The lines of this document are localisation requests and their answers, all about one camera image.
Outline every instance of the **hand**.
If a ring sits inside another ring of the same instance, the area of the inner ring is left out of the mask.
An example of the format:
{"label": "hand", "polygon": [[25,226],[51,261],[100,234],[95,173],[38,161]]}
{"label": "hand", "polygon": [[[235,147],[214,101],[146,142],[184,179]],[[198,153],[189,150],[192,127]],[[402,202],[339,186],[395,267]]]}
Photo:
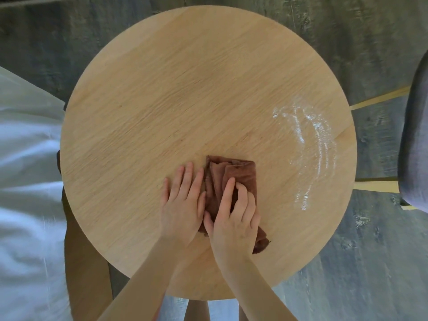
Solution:
{"label": "hand", "polygon": [[241,183],[236,183],[236,188],[238,200],[232,213],[230,208],[235,178],[230,178],[227,182],[215,223],[208,212],[204,214],[204,226],[210,237],[215,260],[223,274],[251,259],[260,224],[254,195]]}
{"label": "hand", "polygon": [[187,247],[201,226],[205,209],[206,192],[200,194],[204,169],[200,168],[192,183],[193,163],[179,166],[171,191],[169,180],[163,183],[160,201],[160,237],[179,241]]}

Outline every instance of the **gray floor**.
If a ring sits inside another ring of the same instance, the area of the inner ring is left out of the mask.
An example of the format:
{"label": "gray floor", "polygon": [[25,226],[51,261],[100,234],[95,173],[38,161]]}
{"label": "gray floor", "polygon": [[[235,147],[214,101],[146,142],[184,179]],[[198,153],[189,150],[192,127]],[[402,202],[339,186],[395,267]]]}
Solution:
{"label": "gray floor", "polygon": [[[192,4],[240,7],[289,27],[324,58],[350,104],[409,85],[428,49],[428,0],[68,0],[0,7],[0,66],[67,102],[117,34]],[[396,175],[405,103],[353,112],[357,178]],[[299,320],[427,320],[428,214],[401,210],[397,195],[354,191],[328,244],[276,293]],[[185,305],[167,298],[161,319],[182,320]],[[235,301],[210,306],[217,320],[237,319]]]}

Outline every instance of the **white sheet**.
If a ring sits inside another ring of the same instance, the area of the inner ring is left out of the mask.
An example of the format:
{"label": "white sheet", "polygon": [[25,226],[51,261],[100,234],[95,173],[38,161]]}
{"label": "white sheet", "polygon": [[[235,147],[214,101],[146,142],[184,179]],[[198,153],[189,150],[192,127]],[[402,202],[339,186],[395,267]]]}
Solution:
{"label": "white sheet", "polygon": [[0,319],[72,320],[56,167],[64,103],[0,68]]}

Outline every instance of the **chair seat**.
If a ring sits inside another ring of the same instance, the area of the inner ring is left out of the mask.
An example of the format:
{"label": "chair seat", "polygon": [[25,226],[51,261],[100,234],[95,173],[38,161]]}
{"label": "chair seat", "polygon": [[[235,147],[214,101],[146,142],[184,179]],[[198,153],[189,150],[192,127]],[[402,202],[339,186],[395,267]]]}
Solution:
{"label": "chair seat", "polygon": [[428,213],[428,51],[416,70],[407,101],[398,180],[402,198]]}

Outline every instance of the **tabletop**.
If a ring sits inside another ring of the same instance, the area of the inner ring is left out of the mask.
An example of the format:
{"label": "tabletop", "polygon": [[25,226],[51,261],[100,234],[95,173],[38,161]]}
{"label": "tabletop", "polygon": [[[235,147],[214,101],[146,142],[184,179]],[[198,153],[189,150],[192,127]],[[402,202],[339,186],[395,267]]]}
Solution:
{"label": "tabletop", "polygon": [[[356,170],[346,97],[303,39],[261,15],[221,6],[154,15],[101,50],[68,103],[60,159],[76,220],[131,277],[159,234],[163,178],[206,155],[255,161],[271,243],[253,260],[277,285],[317,255],[346,210]],[[233,297],[204,235],[167,293]]]}

